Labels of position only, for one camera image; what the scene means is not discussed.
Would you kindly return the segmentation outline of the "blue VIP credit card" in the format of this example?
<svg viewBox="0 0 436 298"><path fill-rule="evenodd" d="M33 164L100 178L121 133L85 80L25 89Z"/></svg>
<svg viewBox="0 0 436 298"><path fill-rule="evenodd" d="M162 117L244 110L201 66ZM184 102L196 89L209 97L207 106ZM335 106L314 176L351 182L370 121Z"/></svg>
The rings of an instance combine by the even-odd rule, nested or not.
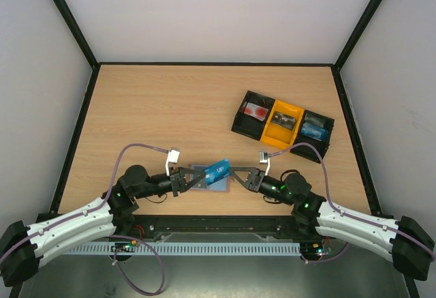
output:
<svg viewBox="0 0 436 298"><path fill-rule="evenodd" d="M230 162L229 159L223 159L219 162L207 166L204 170L205 182L207 186L210 186L222 179L230 176Z"/></svg>

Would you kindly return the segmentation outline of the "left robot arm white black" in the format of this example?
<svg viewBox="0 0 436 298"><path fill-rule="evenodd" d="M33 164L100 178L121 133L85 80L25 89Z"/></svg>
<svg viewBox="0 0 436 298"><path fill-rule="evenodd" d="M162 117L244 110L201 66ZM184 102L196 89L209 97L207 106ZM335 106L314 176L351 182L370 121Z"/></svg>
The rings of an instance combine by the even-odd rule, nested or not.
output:
<svg viewBox="0 0 436 298"><path fill-rule="evenodd" d="M178 196L205 178L203 170L178 167L169 173L149 175L133 165L102 196L85 206L51 220L10 224L1 236L1 277L6 287L32 278L40 267L83 243L128 235L135 224L133 212L140 198Z"/></svg>

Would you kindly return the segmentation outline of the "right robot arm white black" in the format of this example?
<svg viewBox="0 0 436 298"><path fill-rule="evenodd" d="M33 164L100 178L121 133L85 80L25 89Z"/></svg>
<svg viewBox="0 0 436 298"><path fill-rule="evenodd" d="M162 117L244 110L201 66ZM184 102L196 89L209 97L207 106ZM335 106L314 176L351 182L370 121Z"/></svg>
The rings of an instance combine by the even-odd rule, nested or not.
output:
<svg viewBox="0 0 436 298"><path fill-rule="evenodd" d="M435 262L435 242L414 219L371 216L330 203L313 193L311 184L295 170L284 179L258 168L231 167L230 174L245 189L291 206L303 237L319 234L344 240L390 261L407 277L427 280Z"/></svg>

